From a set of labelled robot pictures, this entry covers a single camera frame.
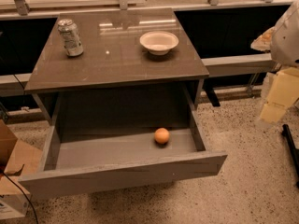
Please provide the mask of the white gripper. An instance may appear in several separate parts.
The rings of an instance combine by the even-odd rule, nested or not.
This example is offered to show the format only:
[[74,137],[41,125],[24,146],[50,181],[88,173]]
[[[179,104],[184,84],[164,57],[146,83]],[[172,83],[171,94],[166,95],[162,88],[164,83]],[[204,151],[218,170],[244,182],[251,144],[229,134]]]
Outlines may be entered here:
[[299,69],[289,67],[278,71],[266,95],[260,119],[275,123],[299,99]]

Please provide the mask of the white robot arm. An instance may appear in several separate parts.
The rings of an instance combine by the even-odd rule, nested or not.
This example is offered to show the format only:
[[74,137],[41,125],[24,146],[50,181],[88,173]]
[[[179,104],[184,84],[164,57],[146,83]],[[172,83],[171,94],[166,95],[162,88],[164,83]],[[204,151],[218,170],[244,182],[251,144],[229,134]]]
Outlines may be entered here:
[[299,99],[299,1],[294,1],[274,27],[258,36],[250,45],[269,51],[281,69],[273,76],[260,119],[278,122]]

